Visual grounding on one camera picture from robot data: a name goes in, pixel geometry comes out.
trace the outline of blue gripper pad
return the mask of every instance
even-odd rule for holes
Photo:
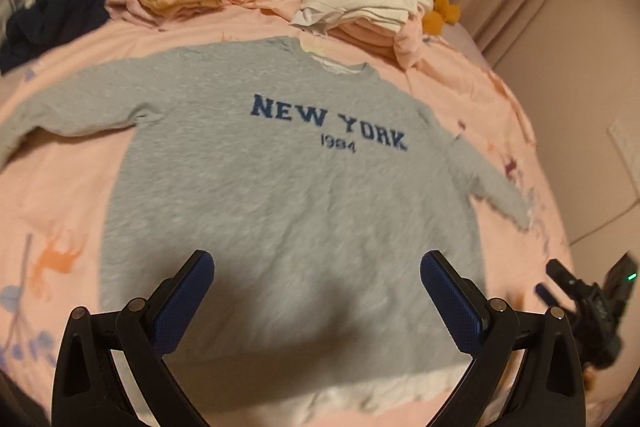
[[[465,282],[437,250],[422,257],[420,279],[458,349],[475,358],[484,331],[481,317],[461,288]]]
[[[213,282],[214,262],[209,252],[196,250],[175,276],[177,285],[156,314],[153,348],[159,357],[174,352],[193,315]]]

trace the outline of printed bedsheet pattern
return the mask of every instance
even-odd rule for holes
[[[571,261],[530,124],[500,78],[469,62],[443,39],[425,42],[417,66],[403,72],[355,46],[307,34],[279,17],[239,6],[195,18],[171,32],[113,22],[4,78],[10,87],[0,98],[0,121],[34,92],[93,64],[174,46],[279,35],[297,37],[306,51],[343,64],[368,62],[383,79],[427,103],[444,127],[464,134],[504,171],[532,205],[532,226],[527,233],[519,232],[487,203],[473,201],[487,293],[519,299],[526,309],[539,310],[532,289],[546,280],[546,261],[556,257],[569,266]],[[103,225],[133,133],[127,129],[75,139],[37,131],[0,172],[0,364],[45,407],[70,310],[81,303],[92,312],[103,311],[98,305]],[[431,399],[448,385],[415,397]]]

